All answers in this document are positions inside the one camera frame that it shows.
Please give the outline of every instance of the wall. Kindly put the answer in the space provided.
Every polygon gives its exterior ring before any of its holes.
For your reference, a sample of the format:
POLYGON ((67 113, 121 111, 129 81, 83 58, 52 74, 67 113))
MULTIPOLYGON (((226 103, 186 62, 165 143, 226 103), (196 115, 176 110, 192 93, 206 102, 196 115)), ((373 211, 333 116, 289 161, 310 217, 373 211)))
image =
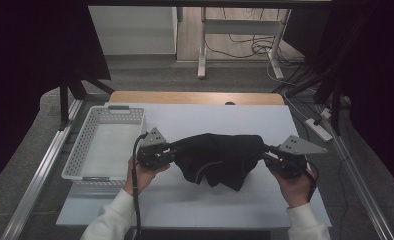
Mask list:
POLYGON ((176 8, 89 7, 105 55, 175 54, 176 8))

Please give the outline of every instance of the white surface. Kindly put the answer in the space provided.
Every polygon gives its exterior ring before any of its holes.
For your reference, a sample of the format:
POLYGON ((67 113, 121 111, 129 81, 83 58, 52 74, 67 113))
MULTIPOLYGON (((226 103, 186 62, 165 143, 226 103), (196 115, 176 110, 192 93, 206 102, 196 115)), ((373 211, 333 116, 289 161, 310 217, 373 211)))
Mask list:
POLYGON ((118 177, 126 179, 125 156, 132 155, 139 124, 100 124, 91 142, 82 168, 83 177, 118 177))
MULTIPOLYGON (((287 106, 130 106, 144 108, 147 130, 157 127, 169 142, 202 133, 257 134, 266 144, 279 145, 289 135, 297 136, 287 106)), ((97 216, 101 205, 111 199, 69 194, 57 224, 87 225, 97 216), (87 211, 87 215, 81 217, 82 214, 72 211, 78 205, 83 208, 81 211, 87 211)), ((290 225, 285 211, 287 204, 278 183, 262 161, 249 173, 239 192, 221 184, 211 188, 205 182, 200 185, 190 183, 172 164, 141 193, 140 206, 144 227, 261 229, 290 225)), ((315 215, 331 226, 318 191, 312 198, 312 206, 315 215)))
POLYGON ((176 8, 88 8, 104 55, 176 53, 176 8))

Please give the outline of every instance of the white sleeve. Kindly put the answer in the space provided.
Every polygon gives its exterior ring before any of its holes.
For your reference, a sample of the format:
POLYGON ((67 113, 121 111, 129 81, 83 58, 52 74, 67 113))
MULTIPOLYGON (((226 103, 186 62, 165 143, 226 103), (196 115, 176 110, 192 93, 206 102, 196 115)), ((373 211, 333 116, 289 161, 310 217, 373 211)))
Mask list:
POLYGON ((81 240, 124 239, 135 213, 132 196, 121 189, 113 202, 104 205, 101 211, 85 229, 81 240))
POLYGON ((329 240, 328 227, 319 222, 313 214, 310 203, 296 208, 288 208, 291 228, 288 230, 290 240, 329 240))

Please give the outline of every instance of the metal bracket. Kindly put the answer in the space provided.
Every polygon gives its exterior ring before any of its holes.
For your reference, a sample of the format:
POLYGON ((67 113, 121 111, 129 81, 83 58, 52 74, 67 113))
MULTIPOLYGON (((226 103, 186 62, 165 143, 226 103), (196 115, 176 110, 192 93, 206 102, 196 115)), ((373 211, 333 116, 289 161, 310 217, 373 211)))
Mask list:
POLYGON ((279 146, 279 150, 293 155, 328 152, 326 148, 320 147, 293 135, 289 136, 287 140, 285 140, 285 142, 279 146))
POLYGON ((144 138, 142 147, 149 147, 157 144, 165 144, 166 138, 159 132, 157 128, 153 128, 150 133, 144 138))

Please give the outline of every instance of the black curtain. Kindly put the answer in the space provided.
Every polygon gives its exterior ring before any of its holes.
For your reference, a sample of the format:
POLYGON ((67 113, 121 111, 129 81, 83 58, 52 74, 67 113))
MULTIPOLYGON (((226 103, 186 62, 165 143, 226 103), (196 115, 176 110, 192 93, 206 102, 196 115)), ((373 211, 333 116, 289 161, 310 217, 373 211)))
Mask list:
POLYGON ((60 81, 110 79, 81 0, 0 0, 0 172, 60 81))
POLYGON ((342 76, 354 128, 394 176, 394 0, 379 2, 342 76))

